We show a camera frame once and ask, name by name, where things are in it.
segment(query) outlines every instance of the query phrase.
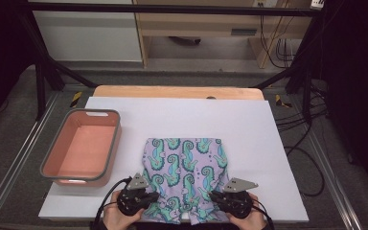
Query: seahorse print fabric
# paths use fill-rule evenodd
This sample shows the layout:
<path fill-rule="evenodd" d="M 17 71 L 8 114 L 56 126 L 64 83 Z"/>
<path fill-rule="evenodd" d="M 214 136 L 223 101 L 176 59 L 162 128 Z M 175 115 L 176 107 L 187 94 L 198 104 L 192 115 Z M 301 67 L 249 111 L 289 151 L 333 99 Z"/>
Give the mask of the seahorse print fabric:
<path fill-rule="evenodd" d="M 226 154 L 220 139 L 150 138 L 143 154 L 147 192 L 160 197 L 142 215 L 143 220 L 180 223 L 188 213 L 191 224 L 227 221 L 209 192 L 229 181 Z"/>

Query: floor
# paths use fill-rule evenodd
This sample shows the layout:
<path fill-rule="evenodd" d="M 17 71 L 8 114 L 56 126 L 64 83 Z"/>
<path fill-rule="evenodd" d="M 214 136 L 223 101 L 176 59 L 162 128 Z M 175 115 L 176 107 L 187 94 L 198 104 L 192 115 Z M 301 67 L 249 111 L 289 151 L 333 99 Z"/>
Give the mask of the floor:
<path fill-rule="evenodd" d="M 287 53 L 295 53 L 299 41 L 289 41 Z M 282 69 L 269 64 L 265 69 L 257 67 L 256 58 L 244 38 L 203 37 L 199 45 L 191 40 L 176 37 L 157 37 L 152 41 L 149 66 L 140 68 L 119 68 L 106 71 L 76 70 L 86 78 L 100 84 L 145 84 L 145 85 L 198 85 L 198 86 L 253 86 L 274 76 Z M 44 201 L 44 194 L 51 182 L 39 174 L 39 166 L 47 148 L 53 140 L 66 111 L 70 109 L 76 88 L 72 80 L 63 92 L 59 93 L 54 110 L 48 118 L 38 140 L 31 145 L 32 150 L 24 161 L 16 158 L 23 142 L 35 125 L 35 73 L 25 71 L 12 90 L 0 111 L 0 182 L 12 172 L 12 162 L 23 162 L 21 170 L 11 176 L 17 177 L 9 185 L 11 191 L 0 198 L 0 229 L 87 229 L 87 222 L 52 222 L 38 218 L 38 211 Z M 299 118 L 301 95 L 287 95 L 280 80 L 264 90 L 284 146 L 294 146 L 304 136 L 307 126 L 297 126 L 292 121 Z M 82 88 L 82 97 L 77 107 L 84 107 L 93 90 Z M 284 104 L 276 104 L 279 95 Z M 347 152 L 334 129 L 332 118 L 327 117 L 326 106 L 321 97 L 312 94 L 311 114 L 318 114 L 313 120 L 309 135 L 289 155 L 288 161 L 310 221 L 299 224 L 276 224 L 277 229 L 351 229 L 350 221 L 358 220 L 360 226 L 352 229 L 368 229 L 368 176 L 360 165 L 350 164 Z M 321 190 L 321 173 L 310 158 L 326 170 L 328 162 L 331 170 L 325 175 L 326 185 L 320 195 L 310 196 Z M 345 217 L 343 210 L 353 209 L 353 217 Z"/>

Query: teal seahorse pattern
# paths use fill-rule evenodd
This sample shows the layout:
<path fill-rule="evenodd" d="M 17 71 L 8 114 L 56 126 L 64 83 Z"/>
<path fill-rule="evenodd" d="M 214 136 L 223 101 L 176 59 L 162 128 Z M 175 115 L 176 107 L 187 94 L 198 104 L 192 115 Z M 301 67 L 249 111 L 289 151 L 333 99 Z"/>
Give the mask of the teal seahorse pattern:
<path fill-rule="evenodd" d="M 168 173 L 164 173 L 163 176 L 166 178 L 169 187 L 172 187 L 180 181 L 180 160 L 177 154 L 171 154 L 167 157 L 167 162 L 170 163 L 169 170 Z"/>
<path fill-rule="evenodd" d="M 194 149 L 194 142 L 184 141 L 183 142 L 183 156 L 182 156 L 182 166 L 188 172 L 193 172 L 196 166 L 197 160 L 193 161 L 193 153 L 191 150 Z"/>
<path fill-rule="evenodd" d="M 209 138 L 199 138 L 196 139 L 196 149 L 201 153 L 207 153 L 209 151 L 209 146 L 211 145 L 211 140 Z"/>
<path fill-rule="evenodd" d="M 166 138 L 165 141 L 167 142 L 170 150 L 177 150 L 181 144 L 181 140 L 179 138 Z"/>
<path fill-rule="evenodd" d="M 183 213 L 191 224 L 228 220 L 209 197 L 229 181 L 220 139 L 150 138 L 142 161 L 146 191 L 160 194 L 142 220 L 178 224 Z"/>
<path fill-rule="evenodd" d="M 225 169 L 228 165 L 228 159 L 226 158 L 226 154 L 223 150 L 220 139 L 217 139 L 215 141 L 218 144 L 218 155 L 214 155 L 214 158 L 217 160 L 218 166 L 222 169 Z"/>
<path fill-rule="evenodd" d="M 151 143 L 155 148 L 152 151 L 152 156 L 148 156 L 148 159 L 151 162 L 151 168 L 159 171 L 164 166 L 164 157 L 166 156 L 164 142 L 162 139 L 154 139 Z"/>

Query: black metal frame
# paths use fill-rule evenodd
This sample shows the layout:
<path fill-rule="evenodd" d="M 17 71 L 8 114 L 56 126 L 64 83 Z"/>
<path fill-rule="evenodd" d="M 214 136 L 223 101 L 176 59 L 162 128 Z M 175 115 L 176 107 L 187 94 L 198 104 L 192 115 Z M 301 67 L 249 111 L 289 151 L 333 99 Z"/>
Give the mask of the black metal frame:
<path fill-rule="evenodd" d="M 37 99 L 38 113 L 37 120 L 41 118 L 45 111 L 45 92 L 44 79 L 46 79 L 53 89 L 61 90 L 64 82 L 59 76 L 59 72 L 70 76 L 71 78 L 83 83 L 88 87 L 97 87 L 98 84 L 85 79 L 79 74 L 59 64 L 52 59 L 44 45 L 44 41 L 39 37 L 38 32 L 34 30 L 25 13 L 31 11 L 48 12 L 143 12 L 143 13 L 190 13 L 190 14 L 228 14 L 228 15 L 270 15 L 270 16 L 297 16 L 297 17 L 316 17 L 321 11 L 311 9 L 276 9 L 276 8 L 241 8 L 241 7 L 206 7 L 206 6 L 170 6 L 170 5 L 128 5 L 128 4 L 74 4 L 74 3 L 36 3 L 36 2 L 18 2 L 13 8 L 18 15 L 21 25 L 27 31 L 29 38 L 33 42 L 31 47 L 32 55 L 36 60 L 37 77 Z M 301 71 L 301 64 L 294 64 L 284 72 L 274 76 L 259 85 L 256 88 L 266 88 L 273 82 L 290 77 L 296 72 Z"/>

